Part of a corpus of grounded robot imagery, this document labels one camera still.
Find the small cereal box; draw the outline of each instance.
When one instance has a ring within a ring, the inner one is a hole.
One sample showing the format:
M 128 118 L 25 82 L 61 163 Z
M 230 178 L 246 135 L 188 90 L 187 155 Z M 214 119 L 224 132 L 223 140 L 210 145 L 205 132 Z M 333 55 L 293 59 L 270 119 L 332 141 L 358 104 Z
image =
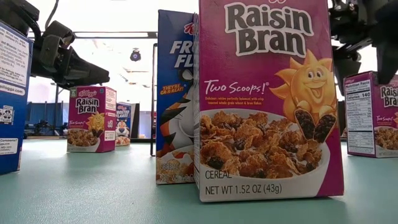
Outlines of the small cereal box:
M 19 170 L 33 43 L 0 21 L 0 175 Z
M 342 195 L 327 1 L 200 1 L 195 180 L 202 202 Z
M 117 103 L 116 106 L 116 146 L 129 146 L 135 105 Z
M 156 183 L 193 179 L 193 14 L 159 10 Z
M 378 85 L 376 72 L 364 72 L 344 83 L 348 154 L 398 157 L 398 76 Z
M 70 90 L 68 152 L 109 152 L 115 148 L 116 92 L 105 86 Z

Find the blue cereal box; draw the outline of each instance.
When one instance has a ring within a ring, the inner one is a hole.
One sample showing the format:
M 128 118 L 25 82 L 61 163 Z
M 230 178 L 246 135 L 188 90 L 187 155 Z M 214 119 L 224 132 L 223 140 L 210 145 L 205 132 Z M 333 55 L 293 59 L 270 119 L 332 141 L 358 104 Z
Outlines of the blue cereal box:
M 0 21 L 0 174 L 19 170 L 32 46 Z
M 192 183 L 193 14 L 159 10 L 156 183 Z
M 116 146 L 129 146 L 131 138 L 134 105 L 129 103 L 116 104 Z

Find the teal table surface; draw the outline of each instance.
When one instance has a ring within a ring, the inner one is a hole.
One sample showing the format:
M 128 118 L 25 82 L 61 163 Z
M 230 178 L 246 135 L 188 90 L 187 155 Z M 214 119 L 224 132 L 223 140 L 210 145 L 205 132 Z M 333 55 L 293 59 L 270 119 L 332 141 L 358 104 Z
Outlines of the teal table surface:
M 24 142 L 21 171 L 0 176 L 0 223 L 398 223 L 398 159 L 347 156 L 345 195 L 201 203 L 195 184 L 155 184 L 149 144 L 66 153 Z

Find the raisin bran cereal box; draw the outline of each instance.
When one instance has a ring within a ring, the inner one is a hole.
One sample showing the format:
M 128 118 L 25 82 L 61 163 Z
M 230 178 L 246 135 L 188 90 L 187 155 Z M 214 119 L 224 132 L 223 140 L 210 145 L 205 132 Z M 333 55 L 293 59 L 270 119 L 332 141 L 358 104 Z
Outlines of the raisin bran cereal box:
M 105 86 L 70 90 L 68 152 L 109 152 L 115 148 L 116 92 Z
M 159 10 L 156 183 L 193 179 L 193 14 Z
M 0 21 L 0 175 L 19 170 L 33 42 Z
M 398 76 L 378 85 L 376 72 L 345 78 L 348 154 L 398 157 Z
M 116 146 L 129 146 L 131 137 L 133 105 L 117 103 L 116 105 Z
M 343 194 L 326 1 L 200 1 L 195 180 L 202 202 Z

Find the purple cereal box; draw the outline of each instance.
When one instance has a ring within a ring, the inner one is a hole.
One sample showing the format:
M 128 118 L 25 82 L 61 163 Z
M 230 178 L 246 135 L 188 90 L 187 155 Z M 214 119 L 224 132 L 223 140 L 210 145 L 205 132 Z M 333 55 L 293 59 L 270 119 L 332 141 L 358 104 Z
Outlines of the purple cereal box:
M 327 1 L 200 1 L 195 180 L 202 202 L 344 192 Z
M 108 87 L 70 90 L 68 152 L 109 152 L 115 148 L 116 92 Z
M 378 85 L 376 72 L 345 78 L 348 154 L 398 157 L 398 76 Z

